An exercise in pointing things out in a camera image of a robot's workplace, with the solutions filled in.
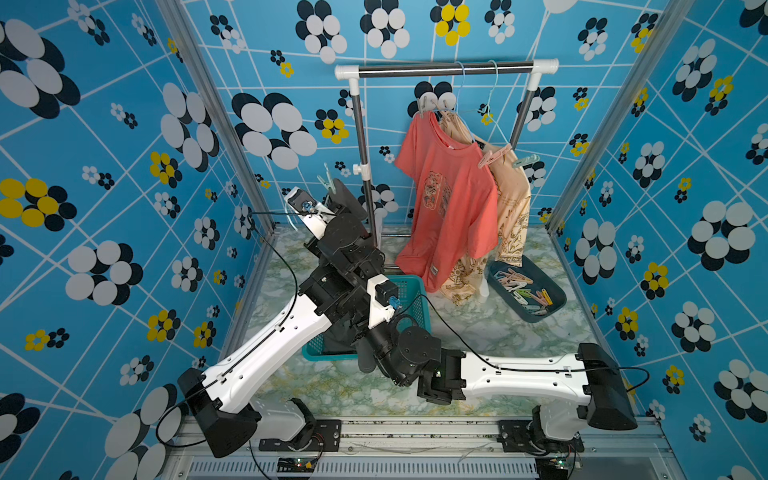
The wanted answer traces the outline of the beige compass print t-shirt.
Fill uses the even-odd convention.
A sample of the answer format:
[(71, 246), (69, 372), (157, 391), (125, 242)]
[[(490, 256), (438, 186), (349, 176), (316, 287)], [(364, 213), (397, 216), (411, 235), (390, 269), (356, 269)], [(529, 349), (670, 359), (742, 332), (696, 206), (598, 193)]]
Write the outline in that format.
[[(476, 145), (481, 150), (486, 144), (478, 137)], [(458, 306), (477, 293), (488, 294), (485, 270), (490, 260), (520, 266), (527, 238), (531, 187), (523, 168), (515, 168), (502, 160), (484, 168), (489, 170), (496, 184), (497, 214), (493, 226), (496, 228), (497, 246), (480, 258), (466, 255), (455, 264), (440, 293)]]

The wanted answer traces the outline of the blue wire hanger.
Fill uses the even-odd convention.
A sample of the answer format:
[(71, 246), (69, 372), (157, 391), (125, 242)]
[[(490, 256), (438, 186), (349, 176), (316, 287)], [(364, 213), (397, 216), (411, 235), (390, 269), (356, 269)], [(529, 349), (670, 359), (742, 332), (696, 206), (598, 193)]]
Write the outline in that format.
[(442, 119), (440, 120), (439, 125), (442, 131), (446, 133), (451, 139), (466, 145), (469, 145), (472, 143), (477, 144), (478, 137), (473, 134), (468, 124), (461, 117), (461, 114), (459, 113), (461, 91), (465, 83), (466, 69), (465, 69), (465, 65), (462, 62), (458, 62), (458, 65), (460, 66), (461, 72), (460, 72), (460, 84), (455, 91), (456, 102), (454, 107), (446, 111), (445, 114), (442, 116)]

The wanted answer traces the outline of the mint green wire hanger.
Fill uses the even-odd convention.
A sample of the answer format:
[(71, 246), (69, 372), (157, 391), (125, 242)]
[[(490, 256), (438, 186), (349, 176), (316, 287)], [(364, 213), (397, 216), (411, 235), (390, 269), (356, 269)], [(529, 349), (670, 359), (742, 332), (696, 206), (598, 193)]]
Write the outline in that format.
[(501, 84), (500, 79), (503, 74), (500, 71), (499, 63), (495, 60), (488, 60), (487, 63), (493, 67), (494, 79), (488, 91), (486, 101), (483, 103), (484, 109), (481, 115), (481, 123), (485, 130), (481, 137), (484, 143), (501, 147), (508, 143), (502, 122), (505, 118), (505, 111), (510, 97), (516, 90), (519, 74), (514, 75), (514, 82), (511, 85)]

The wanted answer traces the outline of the mint green clothespin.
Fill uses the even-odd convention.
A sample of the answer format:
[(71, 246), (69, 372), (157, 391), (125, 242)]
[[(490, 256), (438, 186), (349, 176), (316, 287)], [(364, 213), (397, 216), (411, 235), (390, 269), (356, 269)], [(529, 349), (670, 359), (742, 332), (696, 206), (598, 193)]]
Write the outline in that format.
[(535, 164), (541, 159), (538, 154), (531, 154), (527, 157), (520, 158), (514, 163), (515, 168), (525, 168), (529, 165)]

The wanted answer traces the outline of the dark grey garment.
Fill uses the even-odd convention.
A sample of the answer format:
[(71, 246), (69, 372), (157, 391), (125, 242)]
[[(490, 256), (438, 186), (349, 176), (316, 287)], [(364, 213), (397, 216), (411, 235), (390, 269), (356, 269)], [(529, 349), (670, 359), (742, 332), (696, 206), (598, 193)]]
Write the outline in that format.
[(355, 343), (368, 330), (368, 317), (328, 312), (325, 316), (331, 323), (331, 326), (323, 332), (325, 348), (333, 354), (354, 350), (357, 355)]

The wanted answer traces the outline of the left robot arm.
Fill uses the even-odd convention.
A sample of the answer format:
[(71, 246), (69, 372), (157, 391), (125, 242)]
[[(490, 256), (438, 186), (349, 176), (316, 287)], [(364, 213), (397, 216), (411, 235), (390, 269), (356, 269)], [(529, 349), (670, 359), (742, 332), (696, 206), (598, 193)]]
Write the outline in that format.
[(204, 371), (187, 370), (178, 384), (213, 456), (223, 458), (256, 438), (305, 447), (316, 420), (291, 399), (271, 404), (257, 398), (261, 386), (305, 344), (334, 326), (353, 342), (399, 306), (399, 290), (384, 274), (384, 254), (363, 226), (365, 210), (340, 181), (323, 202), (295, 188), (286, 198), (313, 237), (308, 250), (319, 260), (296, 286), (288, 304), (250, 340)]

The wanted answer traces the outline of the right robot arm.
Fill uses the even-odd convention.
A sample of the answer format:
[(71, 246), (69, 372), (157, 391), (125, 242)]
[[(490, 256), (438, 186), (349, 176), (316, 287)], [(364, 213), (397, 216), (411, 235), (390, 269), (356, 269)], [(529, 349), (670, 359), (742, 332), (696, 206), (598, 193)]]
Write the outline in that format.
[(595, 343), (559, 357), (493, 357), (447, 349), (418, 326), (399, 332), (382, 323), (361, 335), (355, 347), (361, 371), (379, 370), (436, 405), (495, 395), (546, 399), (533, 409), (527, 429), (529, 444), (540, 451), (574, 440), (586, 427), (637, 427), (621, 369)]

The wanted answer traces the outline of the pile of coloured clothespins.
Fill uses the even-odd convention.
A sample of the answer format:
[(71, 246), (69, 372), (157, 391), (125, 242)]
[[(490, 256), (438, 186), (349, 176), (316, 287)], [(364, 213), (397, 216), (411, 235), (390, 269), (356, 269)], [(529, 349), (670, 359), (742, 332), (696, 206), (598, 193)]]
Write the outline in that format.
[(497, 293), (520, 316), (544, 317), (552, 313), (554, 302), (548, 293), (536, 290), (534, 282), (525, 275), (509, 268), (492, 275)]

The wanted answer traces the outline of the teal laundry basket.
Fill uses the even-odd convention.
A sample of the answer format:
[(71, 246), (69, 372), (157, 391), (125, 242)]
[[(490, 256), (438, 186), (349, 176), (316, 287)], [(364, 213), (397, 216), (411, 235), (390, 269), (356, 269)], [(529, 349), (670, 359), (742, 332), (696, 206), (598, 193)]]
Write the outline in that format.
[[(398, 319), (397, 331), (402, 333), (411, 326), (419, 326), (428, 333), (432, 331), (429, 309), (424, 298), (426, 291), (422, 280), (412, 275), (390, 276), (389, 279), (398, 286), (400, 308), (395, 312)], [(333, 354), (325, 348), (323, 333), (317, 335), (302, 347), (302, 356), (310, 362), (356, 360), (354, 350), (341, 351)]]

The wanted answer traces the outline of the dark grey clothespin tray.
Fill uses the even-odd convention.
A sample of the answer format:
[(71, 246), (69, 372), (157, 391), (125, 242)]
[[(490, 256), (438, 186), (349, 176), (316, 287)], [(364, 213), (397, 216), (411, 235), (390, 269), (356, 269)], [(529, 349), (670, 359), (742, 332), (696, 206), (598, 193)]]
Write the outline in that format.
[(490, 288), (528, 323), (541, 322), (567, 302), (565, 291), (526, 255), (520, 266), (493, 261), (486, 278)]

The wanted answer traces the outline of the metal clothes rack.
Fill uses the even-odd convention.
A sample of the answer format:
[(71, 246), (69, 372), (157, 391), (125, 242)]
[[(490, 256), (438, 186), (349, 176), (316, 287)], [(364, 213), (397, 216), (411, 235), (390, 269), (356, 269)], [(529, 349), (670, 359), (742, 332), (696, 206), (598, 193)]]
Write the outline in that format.
[[(525, 73), (523, 105), (530, 106), (543, 76), (554, 74), (559, 62), (422, 63), (390, 66), (338, 66), (337, 79), (347, 81), (355, 124), (362, 124), (360, 83), (368, 78), (466, 76)], [(396, 166), (416, 187), (412, 236), (396, 259), (408, 275), (419, 276), (428, 292), (438, 291), (462, 258), (485, 258), (498, 244), (497, 187), (489, 165), (512, 153), (520, 132), (500, 149), (476, 142), (463, 143), (445, 132), (441, 121), (455, 118), (454, 107), (437, 115), (439, 104), (420, 102), (403, 140)]]

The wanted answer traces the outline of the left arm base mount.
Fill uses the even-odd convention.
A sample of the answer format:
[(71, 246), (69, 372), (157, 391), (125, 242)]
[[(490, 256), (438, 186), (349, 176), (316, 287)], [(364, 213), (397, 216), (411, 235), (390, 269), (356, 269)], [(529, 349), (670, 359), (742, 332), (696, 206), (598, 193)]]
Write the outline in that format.
[(339, 419), (320, 419), (310, 422), (293, 439), (262, 439), (261, 452), (337, 452), (341, 440), (343, 422)]

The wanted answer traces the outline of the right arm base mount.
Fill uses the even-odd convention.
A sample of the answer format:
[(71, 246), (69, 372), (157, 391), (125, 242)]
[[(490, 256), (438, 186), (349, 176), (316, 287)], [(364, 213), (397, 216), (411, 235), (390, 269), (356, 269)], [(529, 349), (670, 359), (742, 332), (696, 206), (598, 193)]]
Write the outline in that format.
[(497, 441), (504, 452), (546, 456), (561, 453), (582, 453), (584, 444), (580, 437), (556, 440), (546, 437), (538, 419), (501, 420), (497, 422)]

